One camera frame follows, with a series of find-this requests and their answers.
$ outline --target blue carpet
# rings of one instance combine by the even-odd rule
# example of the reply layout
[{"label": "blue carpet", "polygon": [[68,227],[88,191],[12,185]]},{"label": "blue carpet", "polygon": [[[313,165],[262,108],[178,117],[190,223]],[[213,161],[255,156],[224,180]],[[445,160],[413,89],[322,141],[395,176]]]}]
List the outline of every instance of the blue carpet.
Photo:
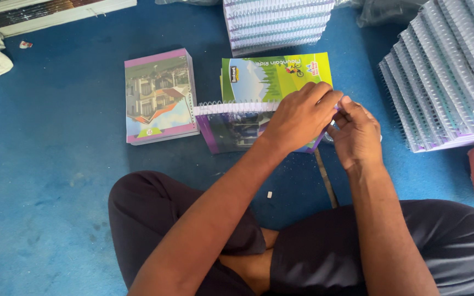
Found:
[{"label": "blue carpet", "polygon": [[[335,88],[382,123],[385,163],[400,197],[473,204],[467,149],[409,152],[379,88],[375,64],[402,28],[360,30],[355,16],[334,10],[317,45],[264,55],[328,51]],[[21,40],[34,45],[21,50]],[[207,189],[241,154],[211,155],[200,135],[125,144],[123,61],[185,47],[199,102],[219,100],[220,58],[231,56],[222,8],[140,1],[5,43],[15,66],[0,77],[0,295],[125,294],[106,203],[115,181],[156,170]],[[321,144],[320,151],[340,203],[349,203],[333,148]],[[330,208],[314,156],[291,154],[252,208],[273,229]]]}]

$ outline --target bicycle illustration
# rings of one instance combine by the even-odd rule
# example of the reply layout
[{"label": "bicycle illustration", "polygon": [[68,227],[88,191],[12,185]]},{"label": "bicycle illustration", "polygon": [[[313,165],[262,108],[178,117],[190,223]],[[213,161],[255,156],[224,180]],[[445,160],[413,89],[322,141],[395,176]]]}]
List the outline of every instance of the bicycle illustration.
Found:
[{"label": "bicycle illustration", "polygon": [[295,73],[298,77],[303,77],[304,72],[301,71],[299,68],[301,68],[301,65],[293,64],[290,67],[285,67],[285,70],[287,73],[290,73],[290,74]]}]

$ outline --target dark pants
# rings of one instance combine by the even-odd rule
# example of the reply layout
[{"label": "dark pants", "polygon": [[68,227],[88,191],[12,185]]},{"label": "dark pants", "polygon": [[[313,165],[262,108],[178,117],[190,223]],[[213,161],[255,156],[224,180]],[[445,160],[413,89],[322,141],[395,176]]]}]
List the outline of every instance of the dark pants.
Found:
[{"label": "dark pants", "polygon": [[[125,284],[203,192],[158,172],[121,178],[109,195],[114,248]],[[474,295],[474,208],[443,200],[401,201],[405,221],[442,295]],[[281,230],[271,265],[270,294],[366,294],[352,206],[319,212]],[[248,209],[226,254],[265,251]],[[218,260],[197,295],[254,295]]]}]

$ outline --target notebook stack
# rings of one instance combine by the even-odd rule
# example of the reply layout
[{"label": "notebook stack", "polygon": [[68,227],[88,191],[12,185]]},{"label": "notebook stack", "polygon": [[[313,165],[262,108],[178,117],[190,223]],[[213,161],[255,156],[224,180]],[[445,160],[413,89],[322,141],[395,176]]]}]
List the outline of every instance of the notebook stack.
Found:
[{"label": "notebook stack", "polygon": [[334,0],[224,0],[233,57],[315,43]]},{"label": "notebook stack", "polygon": [[141,145],[200,133],[193,64],[186,49],[124,62],[127,142]]},{"label": "notebook stack", "polygon": [[135,5],[136,0],[0,0],[0,32],[10,37]]},{"label": "notebook stack", "polygon": [[474,0],[431,0],[379,64],[413,152],[474,143]]},{"label": "notebook stack", "polygon": [[[193,108],[210,151],[248,150],[279,102],[311,81],[332,85],[327,53],[222,59],[222,101]],[[314,152],[325,130],[296,152]]]}]

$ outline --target hand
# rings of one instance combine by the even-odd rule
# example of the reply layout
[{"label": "hand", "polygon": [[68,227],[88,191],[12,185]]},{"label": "hand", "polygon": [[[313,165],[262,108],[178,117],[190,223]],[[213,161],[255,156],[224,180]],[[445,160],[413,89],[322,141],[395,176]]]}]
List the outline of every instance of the hand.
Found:
[{"label": "hand", "polygon": [[332,121],[342,96],[326,82],[305,84],[281,101],[260,138],[286,154],[305,146]]},{"label": "hand", "polygon": [[327,132],[334,139],[339,160],[347,173],[357,166],[383,165],[380,124],[361,104],[344,96],[338,103],[339,112]]}]

